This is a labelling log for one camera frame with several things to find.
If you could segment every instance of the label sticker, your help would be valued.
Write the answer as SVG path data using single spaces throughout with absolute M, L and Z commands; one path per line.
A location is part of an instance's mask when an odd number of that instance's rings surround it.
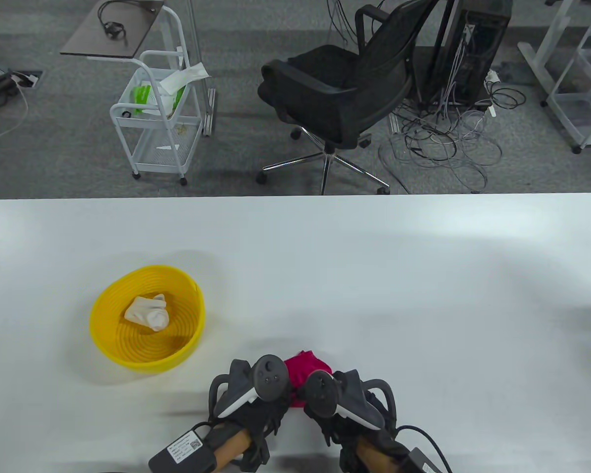
M 203 444 L 194 431 L 186 432 L 166 449 L 171 453 L 175 463 L 179 464 L 199 450 Z

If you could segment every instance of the yellow basket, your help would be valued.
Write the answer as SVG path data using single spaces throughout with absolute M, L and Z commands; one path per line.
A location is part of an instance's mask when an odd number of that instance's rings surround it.
M 161 332 L 125 320 L 138 296 L 164 294 L 169 326 Z M 170 266 L 147 266 L 114 282 L 100 295 L 90 316 L 90 334 L 111 361 L 141 372 L 164 372 L 190 356 L 206 322 L 199 286 Z

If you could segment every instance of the hand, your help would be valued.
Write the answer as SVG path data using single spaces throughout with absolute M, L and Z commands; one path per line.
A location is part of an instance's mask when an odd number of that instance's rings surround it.
M 381 453 L 402 461 L 409 450 L 402 443 L 395 440 L 396 419 L 392 418 L 388 410 L 374 394 L 365 391 L 365 398 L 372 404 L 385 419 L 386 427 L 381 430 L 370 430 L 350 419 L 334 415 L 330 419 L 324 419 L 315 414 L 308 405 L 304 407 L 304 413 L 311 417 L 320 426 L 322 433 L 330 446 L 330 441 L 341 445 L 340 467 L 344 473 L 368 473 L 368 469 L 357 456 L 357 443 L 359 439 L 365 439 Z
M 254 473 L 259 466 L 267 464 L 270 455 L 265 437 L 271 432 L 274 432 L 274 435 L 278 432 L 290 404 L 291 386 L 289 385 L 282 396 L 271 403 L 257 399 L 251 404 L 243 404 L 228 417 L 219 419 L 226 426 L 234 424 L 250 433 L 252 442 L 250 448 L 243 453 L 240 462 L 232 462 L 238 464 L 241 471 Z

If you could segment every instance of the dark tabletop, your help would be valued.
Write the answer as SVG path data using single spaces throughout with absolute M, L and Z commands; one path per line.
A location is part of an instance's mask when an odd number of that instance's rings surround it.
M 98 7 L 105 0 L 99 0 L 79 25 L 72 38 L 61 50 L 61 54 L 73 56 L 124 57 L 131 58 L 149 33 L 162 6 L 163 0 L 142 0 L 148 9 L 127 3 L 110 3 L 102 12 L 103 22 L 118 22 L 125 25 L 125 38 L 110 39 L 103 31 L 97 18 Z

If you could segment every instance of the chair base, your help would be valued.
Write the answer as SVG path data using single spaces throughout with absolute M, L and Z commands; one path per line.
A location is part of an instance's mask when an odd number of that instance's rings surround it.
M 302 133 L 307 135 L 307 137 L 309 137 L 309 139 L 315 144 L 315 146 L 320 148 L 321 151 L 314 153 L 313 155 L 301 156 L 300 158 L 286 160 L 286 161 L 282 161 L 279 163 L 265 166 L 257 174 L 257 178 L 256 178 L 257 183 L 259 183 L 259 184 L 267 183 L 267 173 L 268 172 L 276 171 L 276 169 L 282 169 L 282 168 L 286 168 L 289 166 L 295 166 L 298 164 L 310 163 L 310 162 L 317 161 L 317 160 L 321 159 L 321 160 L 324 160 L 324 169 L 323 169 L 323 173 L 322 173 L 322 182 L 320 185 L 320 196 L 323 196 L 325 193 L 325 190 L 327 187 L 328 172 L 329 172 L 331 164 L 333 164 L 333 162 L 338 162 L 342 166 L 345 166 L 348 169 L 350 169 L 351 171 L 354 171 L 357 174 L 361 174 L 362 176 L 365 176 L 368 179 L 372 180 L 372 182 L 376 182 L 377 184 L 379 184 L 380 187 L 379 187 L 379 189 L 377 189 L 377 194 L 381 194 L 381 195 L 389 195 L 390 194 L 390 185 L 389 184 L 382 181 L 377 176 L 370 174 L 368 171 L 366 171 L 362 167 L 357 166 L 356 164 L 350 162 L 349 160 L 347 160 L 345 158 L 342 158 L 334 150 L 329 152 L 328 148 L 325 147 L 324 143 L 317 136 L 312 135 L 304 128 L 302 128 L 302 127 L 295 128 L 293 130 L 293 132 L 291 132 L 291 138 L 293 138 L 293 139 L 300 138 L 299 131 L 301 131 Z M 365 146 L 367 146 L 370 142 L 370 136 L 365 135 L 365 136 L 361 137 L 360 144 L 361 144 L 361 142 L 363 142 L 364 144 L 366 144 Z

